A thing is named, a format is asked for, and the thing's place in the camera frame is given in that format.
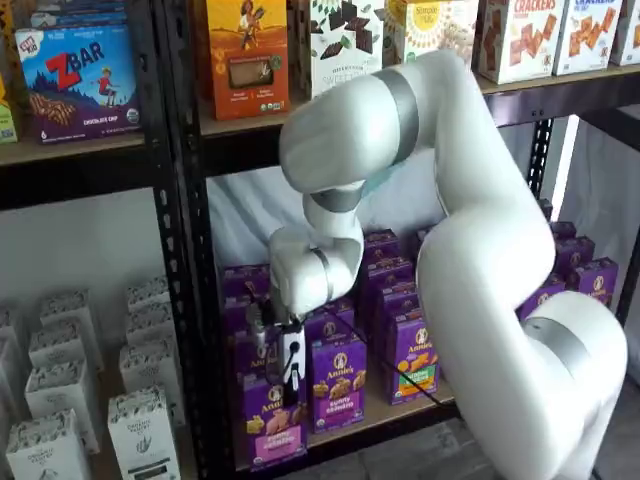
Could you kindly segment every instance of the white packaging box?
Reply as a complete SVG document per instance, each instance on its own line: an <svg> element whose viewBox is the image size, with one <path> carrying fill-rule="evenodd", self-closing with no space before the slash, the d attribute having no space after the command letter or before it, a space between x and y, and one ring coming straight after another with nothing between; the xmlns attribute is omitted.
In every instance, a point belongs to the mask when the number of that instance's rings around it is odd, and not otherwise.
<svg viewBox="0 0 640 480"><path fill-rule="evenodd" d="M565 0L482 0L478 73L496 83L548 77Z"/></svg>
<svg viewBox="0 0 640 480"><path fill-rule="evenodd" d="M382 68L385 17L385 0L315 3L309 5L312 98Z"/></svg>
<svg viewBox="0 0 640 480"><path fill-rule="evenodd" d="M91 309L89 289L74 290L51 296L42 302L40 320L49 325L63 318L77 318L82 327L82 341L98 371L104 370L98 319Z"/></svg>
<svg viewBox="0 0 640 480"><path fill-rule="evenodd" d="M617 65L640 63L640 1L622 0L611 61Z"/></svg>
<svg viewBox="0 0 640 480"><path fill-rule="evenodd" d="M16 480L91 480L73 410L14 425L7 460Z"/></svg>
<svg viewBox="0 0 640 480"><path fill-rule="evenodd" d="M127 309L135 312L147 305L169 302L169 284L166 275L159 275L127 288Z"/></svg>
<svg viewBox="0 0 640 480"><path fill-rule="evenodd" d="M162 387L110 399L108 424L122 478L180 479Z"/></svg>
<svg viewBox="0 0 640 480"><path fill-rule="evenodd" d="M82 360L34 368L25 392L34 418L72 408L90 454L100 452L104 431L93 375Z"/></svg>
<svg viewBox="0 0 640 480"><path fill-rule="evenodd" d="M607 68L622 0L567 0L562 17L555 75Z"/></svg>
<svg viewBox="0 0 640 480"><path fill-rule="evenodd" d="M31 336L29 357L35 368L87 360L80 320L69 318L42 328Z"/></svg>
<svg viewBox="0 0 640 480"><path fill-rule="evenodd" d="M178 362L170 340L124 346L120 351L120 373L128 393L162 385L173 424L182 426L186 423Z"/></svg>

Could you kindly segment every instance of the crackers box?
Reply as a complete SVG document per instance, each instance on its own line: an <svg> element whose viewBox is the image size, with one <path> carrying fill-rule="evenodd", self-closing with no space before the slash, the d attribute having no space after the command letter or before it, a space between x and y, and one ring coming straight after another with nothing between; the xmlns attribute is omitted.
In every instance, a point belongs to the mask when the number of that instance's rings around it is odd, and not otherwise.
<svg viewBox="0 0 640 480"><path fill-rule="evenodd" d="M565 0L483 0L478 72L496 83L548 77Z"/></svg>
<svg viewBox="0 0 640 480"><path fill-rule="evenodd" d="M53 295L46 298L40 306L42 325L49 325L69 317L80 320L82 341L87 354L91 357L91 364L99 371L104 370L99 323L91 306L89 289Z"/></svg>
<svg viewBox="0 0 640 480"><path fill-rule="evenodd" d="M611 61L617 65L640 63L640 1L622 0Z"/></svg>
<svg viewBox="0 0 640 480"><path fill-rule="evenodd" d="M88 453L99 453L104 425L100 418L95 373L83 360L34 368L25 396L34 418L73 409Z"/></svg>
<svg viewBox="0 0 640 480"><path fill-rule="evenodd" d="M287 12L282 0L208 0L218 120L289 109Z"/></svg>
<svg viewBox="0 0 640 480"><path fill-rule="evenodd" d="M71 409L14 425L7 460L16 479L92 478L78 420Z"/></svg>
<svg viewBox="0 0 640 480"><path fill-rule="evenodd" d="M154 385L111 398L107 423L122 478L180 480L162 387Z"/></svg>
<svg viewBox="0 0 640 480"><path fill-rule="evenodd" d="M622 0L566 0L555 75L607 68Z"/></svg>
<svg viewBox="0 0 640 480"><path fill-rule="evenodd" d="M307 452L306 379L299 384L299 403L283 405L282 385L265 378L244 378L246 441L251 470L261 470Z"/></svg>

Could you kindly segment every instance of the shelf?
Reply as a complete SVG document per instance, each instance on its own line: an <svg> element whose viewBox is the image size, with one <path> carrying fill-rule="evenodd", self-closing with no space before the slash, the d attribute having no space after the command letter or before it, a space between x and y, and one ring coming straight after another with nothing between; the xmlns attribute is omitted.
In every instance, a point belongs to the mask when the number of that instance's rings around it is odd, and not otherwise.
<svg viewBox="0 0 640 480"><path fill-rule="evenodd" d="M640 65L505 85L476 79L499 127L640 103ZM304 99L292 93L291 104L295 110ZM216 121L211 105L202 102L199 114L205 176L277 165L278 137L288 113Z"/></svg>

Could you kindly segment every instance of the snack box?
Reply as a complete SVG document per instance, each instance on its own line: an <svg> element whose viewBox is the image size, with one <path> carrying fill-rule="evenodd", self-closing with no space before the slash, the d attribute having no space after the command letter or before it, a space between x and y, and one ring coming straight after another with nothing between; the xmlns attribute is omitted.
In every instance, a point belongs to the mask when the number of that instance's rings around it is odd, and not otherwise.
<svg viewBox="0 0 640 480"><path fill-rule="evenodd" d="M7 460L17 480L92 478L71 409L11 427Z"/></svg>
<svg viewBox="0 0 640 480"><path fill-rule="evenodd" d="M82 341L91 358L91 365L98 371L104 370L99 322L91 306L89 289L53 295L40 306L40 321L44 326L70 317L80 320Z"/></svg>
<svg viewBox="0 0 640 480"><path fill-rule="evenodd" d="M126 24L23 29L16 42L41 143L140 128Z"/></svg>
<svg viewBox="0 0 640 480"><path fill-rule="evenodd" d="M524 320L533 312L538 305L542 305L550 297L556 293L564 292L565 282L562 277L556 273L552 273L544 281L544 283L538 288L533 295L524 301L522 305L516 310L516 315L520 320Z"/></svg>
<svg viewBox="0 0 640 480"><path fill-rule="evenodd" d="M607 68L622 0L566 0L553 73Z"/></svg>
<svg viewBox="0 0 640 480"><path fill-rule="evenodd" d="M287 12L282 0L208 0L214 115L289 110Z"/></svg>
<svg viewBox="0 0 640 480"><path fill-rule="evenodd" d="M180 480L173 429L161 386L109 399L107 423L122 478Z"/></svg>
<svg viewBox="0 0 640 480"><path fill-rule="evenodd" d="M618 264L609 257L598 258L576 267L567 276L567 290L575 290L611 305L616 288Z"/></svg>
<svg viewBox="0 0 640 480"><path fill-rule="evenodd" d="M100 418L94 372L83 360L34 368L25 396L34 418L73 409L87 453L99 453L104 425Z"/></svg>
<svg viewBox="0 0 640 480"><path fill-rule="evenodd" d="M551 75L565 0L482 1L478 72L496 83Z"/></svg>
<svg viewBox="0 0 640 480"><path fill-rule="evenodd" d="M640 1L622 0L611 61L616 65L640 63Z"/></svg>

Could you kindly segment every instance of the product box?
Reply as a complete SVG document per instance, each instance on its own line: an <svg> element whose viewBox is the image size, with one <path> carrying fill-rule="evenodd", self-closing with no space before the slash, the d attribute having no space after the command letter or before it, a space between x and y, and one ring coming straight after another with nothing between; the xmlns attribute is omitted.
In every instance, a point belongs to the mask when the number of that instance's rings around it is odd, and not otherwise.
<svg viewBox="0 0 640 480"><path fill-rule="evenodd" d="M576 267L567 276L567 289L584 293L610 306L617 277L618 264L609 257L598 258Z"/></svg>
<svg viewBox="0 0 640 480"><path fill-rule="evenodd" d="M283 387L264 378L244 378L244 413L251 470L261 470L307 453L306 379L299 402L283 404Z"/></svg>
<svg viewBox="0 0 640 480"><path fill-rule="evenodd" d="M595 244L589 237L567 238L556 241L556 263L553 271L568 275L581 263L593 259Z"/></svg>
<svg viewBox="0 0 640 480"><path fill-rule="evenodd" d="M162 385L173 424L177 427L186 424L178 362L170 340L122 347L120 373L127 393Z"/></svg>
<svg viewBox="0 0 640 480"><path fill-rule="evenodd" d="M287 12L282 0L208 0L218 120L289 109Z"/></svg>
<svg viewBox="0 0 640 480"><path fill-rule="evenodd" d="M562 277L552 273L544 283L516 310L516 315L520 320L524 320L533 312L538 305L542 305L556 293L564 292L565 282Z"/></svg>
<svg viewBox="0 0 640 480"><path fill-rule="evenodd" d="M311 344L312 428L320 433L364 419L367 347L354 333Z"/></svg>
<svg viewBox="0 0 640 480"><path fill-rule="evenodd" d="M140 128L126 24L24 29L16 42L42 143Z"/></svg>
<svg viewBox="0 0 640 480"><path fill-rule="evenodd" d="M11 427L7 460L17 480L91 480L73 410Z"/></svg>
<svg viewBox="0 0 640 480"><path fill-rule="evenodd" d="M111 398L107 423L122 478L180 480L162 387L155 385Z"/></svg>
<svg viewBox="0 0 640 480"><path fill-rule="evenodd" d="M92 365L99 371L104 370L99 322L91 306L89 289L53 295L40 306L40 321L44 326L71 317L80 320L82 341Z"/></svg>
<svg viewBox="0 0 640 480"><path fill-rule="evenodd" d="M438 389L438 355L422 318L416 308L390 319L387 341L387 360L428 393ZM408 402L423 395L397 371L387 371L385 378L387 398L391 405Z"/></svg>
<svg viewBox="0 0 640 480"><path fill-rule="evenodd" d="M496 83L548 77L565 0L483 0L478 72Z"/></svg>
<svg viewBox="0 0 640 480"><path fill-rule="evenodd" d="M640 63L640 1L622 0L611 61L616 65Z"/></svg>
<svg viewBox="0 0 640 480"><path fill-rule="evenodd" d="M553 64L555 75L607 68L621 3L566 0Z"/></svg>

